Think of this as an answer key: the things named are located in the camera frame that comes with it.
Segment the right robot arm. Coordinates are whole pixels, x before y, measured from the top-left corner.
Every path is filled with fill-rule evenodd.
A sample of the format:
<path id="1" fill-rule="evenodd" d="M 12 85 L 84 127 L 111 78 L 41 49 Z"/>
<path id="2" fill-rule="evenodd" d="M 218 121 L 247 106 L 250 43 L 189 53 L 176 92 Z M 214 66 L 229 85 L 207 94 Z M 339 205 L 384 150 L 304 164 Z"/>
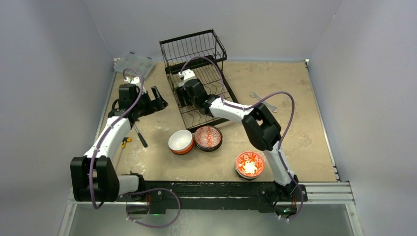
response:
<path id="1" fill-rule="evenodd" d="M 288 200 L 296 192 L 303 192 L 281 147 L 287 130 L 281 130 L 262 100 L 251 106 L 228 102 L 222 96 L 208 94 L 199 79 L 187 80 L 176 91 L 185 104 L 193 105 L 202 115 L 225 118 L 243 126 L 252 146 L 264 153 L 280 199 Z"/>

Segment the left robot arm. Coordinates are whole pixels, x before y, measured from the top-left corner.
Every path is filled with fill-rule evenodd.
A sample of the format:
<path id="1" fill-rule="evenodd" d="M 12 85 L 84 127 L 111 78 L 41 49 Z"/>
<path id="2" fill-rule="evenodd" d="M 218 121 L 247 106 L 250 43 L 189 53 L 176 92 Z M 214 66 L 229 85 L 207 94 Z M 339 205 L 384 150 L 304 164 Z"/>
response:
<path id="1" fill-rule="evenodd" d="M 122 84 L 119 97 L 111 106 L 106 126 L 94 145 L 70 162 L 74 199 L 78 202 L 114 202 L 123 194 L 134 201 L 145 198 L 146 184 L 142 175 L 118 175 L 112 164 L 119 147 L 140 117 L 161 111 L 168 106 L 156 86 L 139 90 L 139 84 Z"/>

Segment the black wire dish rack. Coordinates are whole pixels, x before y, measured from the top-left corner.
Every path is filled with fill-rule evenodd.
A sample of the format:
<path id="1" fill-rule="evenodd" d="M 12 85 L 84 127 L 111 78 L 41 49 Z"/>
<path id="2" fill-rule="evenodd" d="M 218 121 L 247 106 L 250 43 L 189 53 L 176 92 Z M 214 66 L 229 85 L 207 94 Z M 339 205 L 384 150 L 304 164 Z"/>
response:
<path id="1" fill-rule="evenodd" d="M 218 125 L 226 122 L 224 118 L 202 115 L 195 108 L 186 92 L 180 90 L 181 69 L 191 69 L 202 82 L 208 94 L 225 95 L 225 99 L 238 102 L 223 72 L 227 52 L 213 29 L 186 34 L 159 42 L 166 77 L 171 86 L 185 128 L 195 132 L 205 125 Z"/>

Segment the orange white bowl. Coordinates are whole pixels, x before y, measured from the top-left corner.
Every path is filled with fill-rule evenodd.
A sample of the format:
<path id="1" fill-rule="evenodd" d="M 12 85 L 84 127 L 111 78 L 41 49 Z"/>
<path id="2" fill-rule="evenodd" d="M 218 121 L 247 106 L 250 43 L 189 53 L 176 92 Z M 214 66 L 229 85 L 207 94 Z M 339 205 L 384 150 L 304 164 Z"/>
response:
<path id="1" fill-rule="evenodd" d="M 186 154 L 194 147 L 193 134 L 188 130 L 179 130 L 168 140 L 168 147 L 175 154 Z"/>

